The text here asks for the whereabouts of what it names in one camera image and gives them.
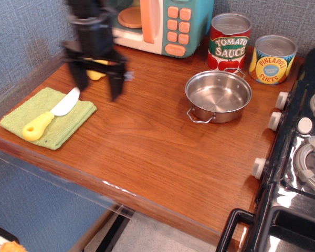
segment green cloth napkin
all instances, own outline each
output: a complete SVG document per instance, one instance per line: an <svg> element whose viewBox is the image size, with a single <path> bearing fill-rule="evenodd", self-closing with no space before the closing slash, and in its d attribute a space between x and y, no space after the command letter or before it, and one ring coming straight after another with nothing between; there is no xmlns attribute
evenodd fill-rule
<svg viewBox="0 0 315 252"><path fill-rule="evenodd" d="M23 138L22 128L34 118L50 111L66 94L51 88L45 88L31 97L20 107L4 116L0 126ZM45 132L36 141L29 141L38 146L56 150L96 111L90 101L80 101L66 115L55 116Z"/></svg>

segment can lid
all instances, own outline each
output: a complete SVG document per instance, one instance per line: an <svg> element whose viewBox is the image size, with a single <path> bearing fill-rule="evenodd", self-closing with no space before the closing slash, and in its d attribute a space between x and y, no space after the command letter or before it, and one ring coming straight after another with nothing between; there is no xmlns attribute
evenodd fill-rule
<svg viewBox="0 0 315 252"><path fill-rule="evenodd" d="M272 57L295 55L298 46L289 38L279 35L266 35L258 38L255 43L258 51Z"/></svg>
<svg viewBox="0 0 315 252"><path fill-rule="evenodd" d="M252 28L252 21L237 13L222 13L214 16L211 25L225 35L245 33Z"/></svg>

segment stainless steel pot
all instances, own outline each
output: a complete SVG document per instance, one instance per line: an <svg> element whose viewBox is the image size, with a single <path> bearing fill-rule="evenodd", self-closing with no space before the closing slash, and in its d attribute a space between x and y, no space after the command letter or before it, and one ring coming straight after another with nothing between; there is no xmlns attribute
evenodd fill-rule
<svg viewBox="0 0 315 252"><path fill-rule="evenodd" d="M225 71L205 71L190 78L185 86L191 106L189 118L196 123L224 123L241 116L251 100L252 89L240 72L243 77ZM194 120L190 113L201 121Z"/></svg>

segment wooden countertop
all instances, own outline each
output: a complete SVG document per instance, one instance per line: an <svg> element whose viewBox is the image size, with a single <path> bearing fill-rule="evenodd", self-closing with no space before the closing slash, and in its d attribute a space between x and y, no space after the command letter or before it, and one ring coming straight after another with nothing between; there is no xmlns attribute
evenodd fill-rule
<svg viewBox="0 0 315 252"><path fill-rule="evenodd" d="M123 95L112 102L107 78L90 81L80 100L98 109L61 148L35 146L0 127L0 150L214 244L232 209L254 212L259 181L252 166L269 154L270 115L303 59L294 60L284 83L263 85L248 74L248 48L243 72L253 97L243 115L197 124L186 114L184 88L191 76L209 70L207 38L185 59L115 48L134 71ZM45 87L68 93L74 86L63 65L18 106Z"/></svg>

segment pot handle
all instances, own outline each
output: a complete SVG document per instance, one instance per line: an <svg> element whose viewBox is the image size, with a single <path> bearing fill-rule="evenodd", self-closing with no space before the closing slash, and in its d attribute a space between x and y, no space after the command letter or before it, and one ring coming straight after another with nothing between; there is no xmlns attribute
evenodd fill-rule
<svg viewBox="0 0 315 252"><path fill-rule="evenodd" d="M246 74L244 74L243 71L239 68L225 68L224 71L225 70L238 70L243 75L243 79L245 79L246 77Z"/></svg>
<svg viewBox="0 0 315 252"><path fill-rule="evenodd" d="M193 122L195 122L195 123L208 123L208 122L210 122L212 119L215 119L215 118L216 118L216 114L214 113L214 114L212 115L212 117L210 117L210 119L207 120L207 121L196 121L196 120L194 120L194 119L191 117L191 115L190 115L190 111L192 111L192 110L194 109L194 107L195 107L195 106L192 106L192 107L188 110L188 112L187 112L187 115L189 116L190 120L192 120Z"/></svg>

